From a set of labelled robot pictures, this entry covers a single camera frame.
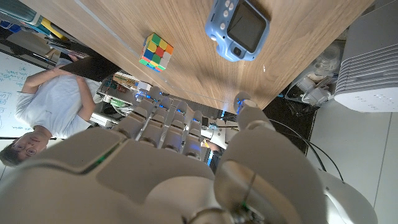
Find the wooden table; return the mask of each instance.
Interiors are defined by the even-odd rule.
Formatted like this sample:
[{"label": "wooden table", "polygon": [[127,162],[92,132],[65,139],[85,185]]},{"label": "wooden table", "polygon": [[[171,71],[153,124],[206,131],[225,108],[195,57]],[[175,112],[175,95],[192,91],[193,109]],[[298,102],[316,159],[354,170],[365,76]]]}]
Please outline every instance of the wooden table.
[{"label": "wooden table", "polygon": [[[251,1],[271,21],[269,36],[255,61],[229,62],[205,34],[213,0],[21,1],[140,80],[230,112],[239,91],[265,107],[373,2]],[[138,62],[152,32],[174,46],[161,73]]]}]

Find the camera lens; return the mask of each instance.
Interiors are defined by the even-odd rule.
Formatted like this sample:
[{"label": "camera lens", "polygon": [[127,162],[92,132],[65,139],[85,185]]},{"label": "camera lens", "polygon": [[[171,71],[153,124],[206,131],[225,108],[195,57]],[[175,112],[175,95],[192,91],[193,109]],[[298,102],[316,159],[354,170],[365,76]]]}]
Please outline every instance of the camera lens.
[{"label": "camera lens", "polygon": [[235,54],[236,56],[240,56],[241,53],[242,53],[241,49],[239,49],[239,48],[237,48],[237,47],[234,48],[234,54]]}]

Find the robotic arm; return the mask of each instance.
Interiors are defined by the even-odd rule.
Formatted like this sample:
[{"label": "robotic arm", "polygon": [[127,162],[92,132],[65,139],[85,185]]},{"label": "robotic arm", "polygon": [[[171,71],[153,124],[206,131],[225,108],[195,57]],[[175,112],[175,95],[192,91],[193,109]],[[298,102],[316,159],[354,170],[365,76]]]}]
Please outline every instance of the robotic arm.
[{"label": "robotic arm", "polygon": [[240,131],[214,175],[200,161],[201,113],[184,134],[187,104],[172,108],[159,92],[114,129],[88,129],[17,167],[0,184],[1,221],[326,223],[319,172],[249,96],[236,97]]}]

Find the blue instant camera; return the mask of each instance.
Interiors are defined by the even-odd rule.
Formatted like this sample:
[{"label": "blue instant camera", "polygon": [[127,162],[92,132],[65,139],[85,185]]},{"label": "blue instant camera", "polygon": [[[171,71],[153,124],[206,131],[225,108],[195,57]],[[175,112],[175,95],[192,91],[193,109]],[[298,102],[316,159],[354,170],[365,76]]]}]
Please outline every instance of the blue instant camera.
[{"label": "blue instant camera", "polygon": [[269,33],[269,21],[248,0],[214,0],[205,25],[226,60],[254,60]]}]

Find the camera screen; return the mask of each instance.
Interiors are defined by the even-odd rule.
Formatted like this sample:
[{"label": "camera screen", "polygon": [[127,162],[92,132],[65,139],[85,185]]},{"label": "camera screen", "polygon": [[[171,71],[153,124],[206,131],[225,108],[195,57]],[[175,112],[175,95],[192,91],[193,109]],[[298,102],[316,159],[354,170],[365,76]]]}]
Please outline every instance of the camera screen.
[{"label": "camera screen", "polygon": [[266,21],[246,2],[239,4],[227,28],[227,34],[250,53],[256,50]]}]

